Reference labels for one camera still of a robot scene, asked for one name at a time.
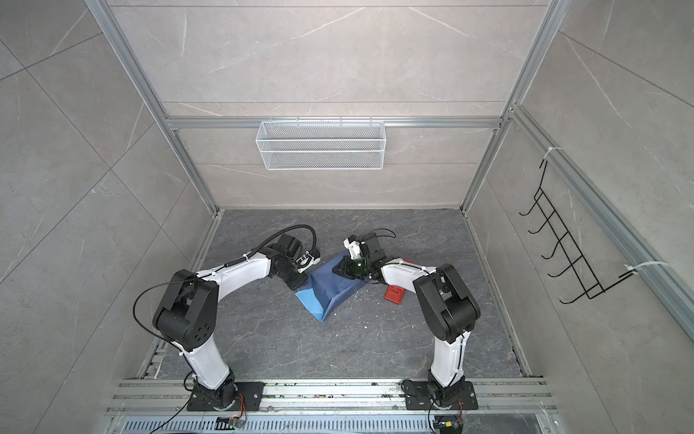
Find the aluminum frame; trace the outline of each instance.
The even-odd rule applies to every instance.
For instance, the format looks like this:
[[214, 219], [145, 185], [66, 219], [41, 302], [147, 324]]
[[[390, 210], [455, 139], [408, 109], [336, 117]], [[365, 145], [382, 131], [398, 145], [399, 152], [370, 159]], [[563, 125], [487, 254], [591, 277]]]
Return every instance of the aluminum frame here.
[[105, 0], [85, 0], [85, 3], [92, 12], [92, 15], [99, 24], [99, 27], [101, 27], [103, 34], [106, 36], [106, 40], [108, 40], [108, 43], [113, 48], [116, 57], [118, 57], [121, 65], [123, 65], [123, 68], [126, 70], [126, 73], [133, 82], [135, 89], [137, 89], [137, 93], [139, 93], [140, 97], [142, 98], [147, 110], [149, 110], [149, 112], [152, 114], [152, 118], [154, 118], [154, 121], [157, 123], [157, 126], [159, 126], [162, 134], [164, 134], [164, 138], [166, 138], [169, 146], [171, 146], [173, 153], [183, 166], [183, 169], [190, 178], [195, 190], [197, 190], [198, 194], [200, 195], [200, 198], [203, 200], [203, 203], [207, 207], [210, 214], [216, 213], [219, 207], [215, 203], [212, 193], [210, 193], [210, 189], [203, 180], [203, 177], [200, 175], [200, 172], [198, 172], [195, 162], [192, 160], [190, 155], [188, 155], [183, 142], [181, 142], [176, 133], [167, 126], [167, 116], [164, 112], [161, 100], [154, 92], [152, 85], [147, 80], [147, 77], [137, 62], [137, 59], [133, 54], [133, 50], [131, 49], [125, 35], [123, 34], [123, 31], [118, 25], [110, 6], [105, 2]]
[[[544, 378], [467, 378], [475, 385], [478, 410], [468, 413], [557, 414]], [[266, 383], [260, 411], [253, 415], [425, 415], [406, 410], [399, 378], [260, 379]], [[190, 392], [181, 380], [123, 380], [106, 416], [170, 415]], [[457, 414], [436, 410], [432, 414]], [[186, 412], [187, 416], [235, 412]]]
[[388, 128], [498, 128], [500, 117], [494, 116], [443, 116], [443, 117], [399, 117], [399, 116], [299, 116], [299, 117], [170, 117], [167, 126], [184, 128], [258, 128], [261, 122], [269, 121], [374, 121], [383, 122]]
[[[545, 153], [550, 147], [558, 147], [522, 106], [512, 107], [511, 118], [541, 152]], [[564, 180], [571, 192], [585, 205], [588, 212], [631, 265], [650, 260], [662, 260], [655, 249], [621, 215], [566, 152], [555, 149], [546, 156], [546, 160]], [[638, 270], [638, 275], [694, 342], [694, 293], [692, 290], [671, 268], [663, 265], [642, 267]]]
[[545, 55], [547, 54], [547, 51], [549, 50], [550, 45], [552, 44], [552, 41], [559, 30], [561, 22], [564, 20], [564, 16], [566, 16], [568, 9], [571, 7], [572, 2], [573, 0], [553, 0], [548, 6], [547, 13], [545, 14], [545, 18], [540, 25], [540, 29], [537, 32], [535, 41], [533, 41], [532, 46], [530, 47], [530, 52], [525, 59], [525, 63], [523, 63], [523, 67], [520, 69], [520, 74], [516, 79], [516, 84], [511, 91], [508, 101], [506, 101], [506, 106], [504, 107], [504, 111], [501, 115], [502, 123], [500, 125], [500, 129], [499, 131], [496, 131], [496, 134], [491, 138], [489, 145], [484, 150], [484, 155], [482, 155], [482, 159], [480, 164], [477, 166], [477, 170], [475, 171], [475, 175], [470, 182], [468, 191], [460, 204], [460, 209], [463, 211], [463, 214], [467, 214], [467, 212], [470, 210], [475, 197], [477, 197], [477, 193], [482, 187], [482, 181], [484, 181], [484, 178], [491, 167], [491, 163], [494, 161], [497, 152], [499, 152], [501, 142], [504, 140], [504, 136], [508, 130], [509, 116], [513, 106], [523, 102], [528, 89], [530, 89], [532, 80], [535, 78], [537, 70], [542, 64], [542, 60], [545, 58]]

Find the black cable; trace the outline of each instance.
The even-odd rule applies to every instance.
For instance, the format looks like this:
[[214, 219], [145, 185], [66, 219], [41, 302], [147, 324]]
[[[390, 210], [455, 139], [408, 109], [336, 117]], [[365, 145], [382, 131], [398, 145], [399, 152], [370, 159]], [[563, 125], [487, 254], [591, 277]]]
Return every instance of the black cable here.
[[169, 422], [171, 422], [171, 420], [173, 420], [174, 417], [178, 416], [178, 413], [180, 413], [180, 412], [183, 411], [183, 409], [185, 408], [185, 406], [188, 405], [188, 403], [190, 402], [190, 399], [191, 399], [192, 397], [193, 397], [193, 395], [190, 395], [190, 398], [188, 398], [188, 401], [186, 401], [185, 404], [183, 404], [183, 405], [178, 409], [178, 411], [176, 412], [176, 414], [174, 414], [173, 416], [171, 416], [171, 417], [169, 418], [169, 420], [167, 420], [167, 421], [164, 422], [163, 424], [161, 424], [161, 425], [159, 425], [158, 427], [154, 428], [152, 431], [149, 432], [149, 434], [152, 434], [154, 431], [158, 431], [160, 428], [162, 428], [163, 426], [166, 426], [166, 424], [168, 424]]
[[393, 234], [393, 235], [376, 235], [377, 238], [378, 238], [378, 237], [385, 237], [385, 238], [397, 238], [397, 237], [398, 237], [397, 235], [395, 235], [395, 233], [394, 233], [393, 231], [391, 231], [391, 230], [388, 229], [388, 228], [377, 228], [377, 229], [374, 229], [374, 230], [371, 231], [371, 232], [374, 232], [374, 233], [375, 233], [376, 231], [388, 231], [388, 232], [390, 232], [390, 233]]
[[138, 324], [140, 327], [142, 327], [142, 329], [145, 330], [145, 331], [146, 331], [147, 333], [149, 333], [150, 335], [152, 335], [152, 336], [154, 336], [154, 337], [156, 337], [156, 338], [158, 338], [158, 339], [161, 339], [161, 340], [163, 340], [164, 342], [168, 342], [168, 343], [171, 344], [171, 341], [170, 341], [170, 340], [168, 340], [168, 339], [166, 339], [166, 338], [164, 338], [164, 337], [162, 337], [162, 336], [159, 336], [157, 333], [154, 333], [152, 330], [150, 330], [149, 328], [145, 327], [144, 324], [141, 323], [141, 322], [139, 321], [139, 319], [137, 319], [137, 315], [135, 315], [135, 307], [137, 306], [137, 302], [139, 301], [140, 297], [142, 297], [143, 295], [145, 295], [148, 291], [151, 291], [151, 290], [153, 290], [153, 289], [156, 288], [156, 287], [160, 287], [160, 286], [164, 286], [164, 285], [170, 285], [170, 284], [172, 284], [172, 283], [183, 283], [183, 282], [185, 282], [185, 281], [187, 281], [187, 280], [188, 280], [188, 279], [184, 279], [184, 280], [182, 280], [182, 281], [172, 281], [172, 282], [160, 283], [159, 285], [151, 286], [151, 287], [147, 288], [146, 290], [142, 291], [142, 292], [140, 293], [140, 295], [137, 296], [137, 298], [135, 299], [135, 302], [133, 303], [133, 319], [135, 320], [135, 322], [137, 322], [137, 324]]
[[284, 228], [280, 231], [275, 232], [274, 234], [270, 235], [268, 238], [266, 238], [262, 243], [260, 243], [257, 247], [255, 247], [253, 250], [249, 251], [245, 256], [242, 256], [241, 258], [234, 259], [230, 262], [227, 262], [226, 264], [223, 264], [220, 268], [216, 269], [215, 271], [219, 271], [220, 269], [226, 268], [226, 267], [231, 267], [232, 265], [240, 264], [241, 262], [244, 262], [247, 260], [247, 258], [251, 258], [253, 255], [255, 255], [260, 249], [265, 247], [270, 241], [274, 240], [275, 238], [279, 237], [283, 233], [292, 231], [294, 229], [308, 229], [311, 231], [311, 236], [313, 237], [313, 241], [311, 243], [311, 249], [309, 251], [313, 251], [316, 248], [316, 231], [311, 227], [308, 226], [307, 224], [294, 224], [292, 226], [288, 226], [287, 228]]
[[434, 429], [432, 427], [432, 420], [431, 420], [432, 407], [433, 406], [434, 406], [434, 400], [432, 399], [432, 405], [429, 406], [429, 412], [427, 413], [427, 425], [429, 425], [429, 429], [432, 431], [432, 433], [436, 434], [436, 431], [434, 431]]
[[412, 264], [408, 264], [407, 262], [402, 262], [402, 263], [400, 263], [399, 265], [406, 265], [406, 266], [408, 266], [408, 267], [412, 267], [412, 268], [414, 268], [414, 269], [418, 269], [418, 270], [421, 271], [421, 272], [425, 272], [428, 276], [431, 276], [431, 274], [429, 274], [429, 272], [428, 272], [425, 268], [423, 268], [423, 267], [416, 267], [416, 266], [414, 266], [414, 265], [412, 265]]
[[189, 372], [186, 374], [185, 378], [183, 379], [183, 388], [186, 389], [188, 392], [192, 392], [193, 389], [189, 389], [188, 387], [185, 387], [185, 382], [188, 381], [188, 377], [193, 373], [193, 371]]

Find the gray tile wall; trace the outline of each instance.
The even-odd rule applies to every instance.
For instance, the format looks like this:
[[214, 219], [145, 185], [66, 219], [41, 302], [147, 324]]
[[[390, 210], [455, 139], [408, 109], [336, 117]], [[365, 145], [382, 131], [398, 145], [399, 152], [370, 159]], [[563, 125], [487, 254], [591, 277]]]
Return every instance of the gray tile wall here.
[[172, 115], [499, 115], [532, 0], [114, 1]]
[[694, 288], [694, 3], [576, 1], [524, 103]]
[[81, 0], [1, 4], [0, 143], [0, 432], [91, 432], [210, 216]]
[[[547, 2], [111, 4], [171, 116], [498, 116]], [[289, 173], [254, 131], [180, 134], [227, 208], [456, 208], [491, 136], [391, 129], [381, 171]]]
[[[692, 16], [694, 4], [688, 1], [574, 1], [524, 101], [558, 146], [690, 287]], [[541, 159], [513, 128], [471, 212], [533, 373], [550, 380], [571, 431], [690, 431], [694, 381], [688, 370], [694, 345], [639, 277], [593, 300], [560, 302], [578, 295], [579, 283], [570, 272], [548, 277], [566, 261], [561, 255], [542, 259], [555, 241], [547, 228], [537, 235], [527, 232], [542, 224], [537, 211], [518, 214], [532, 205]], [[612, 284], [627, 261], [553, 170], [543, 186], [600, 281]], [[502, 230], [496, 226], [500, 218], [507, 222]], [[575, 245], [564, 244], [577, 256]], [[592, 284], [585, 265], [578, 271]], [[519, 310], [537, 305], [546, 311], [527, 315]], [[559, 342], [545, 336], [550, 327], [561, 335]], [[571, 360], [557, 360], [558, 351], [571, 354]], [[593, 407], [586, 408], [587, 403]]]
[[[560, 302], [580, 294], [580, 284], [571, 272], [548, 276], [568, 261], [561, 252], [541, 257], [550, 256], [556, 238], [547, 226], [528, 233], [544, 221], [537, 209], [519, 215], [532, 206], [542, 156], [512, 127], [470, 215], [532, 373], [548, 379], [569, 432], [687, 432], [694, 424], [694, 345], [651, 289], [633, 276], [594, 299]], [[543, 189], [600, 282], [611, 285], [626, 259], [551, 168]], [[576, 244], [562, 244], [578, 257]], [[588, 286], [595, 282], [584, 263], [577, 270]]]

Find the cable tie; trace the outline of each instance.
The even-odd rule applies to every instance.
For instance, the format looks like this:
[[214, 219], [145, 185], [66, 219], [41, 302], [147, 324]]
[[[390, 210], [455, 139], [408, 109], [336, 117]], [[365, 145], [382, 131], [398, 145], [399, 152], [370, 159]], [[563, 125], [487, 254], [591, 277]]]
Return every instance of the cable tie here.
[[561, 149], [559, 147], [548, 147], [547, 152], [545, 152], [545, 156], [542, 157], [543, 160], [547, 160], [547, 156], [550, 155], [550, 152], [552, 152], [555, 149]]
[[638, 274], [638, 271], [636, 271], [636, 269], [644, 267], [646, 265], [664, 265], [666, 267], [670, 266], [670, 264], [668, 264], [667, 262], [663, 262], [661, 260], [647, 260], [646, 262], [642, 262], [641, 264], [634, 265], [633, 267], [631, 265], [624, 264], [624, 266], [627, 268], [627, 271], [630, 271], [633, 274]]

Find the gray marble floor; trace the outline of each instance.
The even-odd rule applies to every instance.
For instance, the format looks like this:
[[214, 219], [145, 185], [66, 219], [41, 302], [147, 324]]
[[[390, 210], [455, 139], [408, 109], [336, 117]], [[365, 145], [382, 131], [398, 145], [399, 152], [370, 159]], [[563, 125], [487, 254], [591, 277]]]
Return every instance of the gray marble floor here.
[[[508, 333], [457, 210], [228, 210], [204, 267], [236, 258], [286, 226], [304, 223], [318, 234], [324, 260], [341, 252], [342, 240], [390, 228], [386, 252], [418, 264], [453, 264], [474, 294], [482, 317], [465, 353], [469, 377], [517, 377], [521, 372]], [[305, 230], [294, 235], [310, 243]], [[424, 377], [434, 338], [417, 298], [396, 305], [386, 287], [366, 285], [318, 322], [277, 278], [252, 282], [219, 304], [215, 341], [237, 378]], [[158, 378], [183, 378], [189, 367], [177, 351], [164, 356]]]

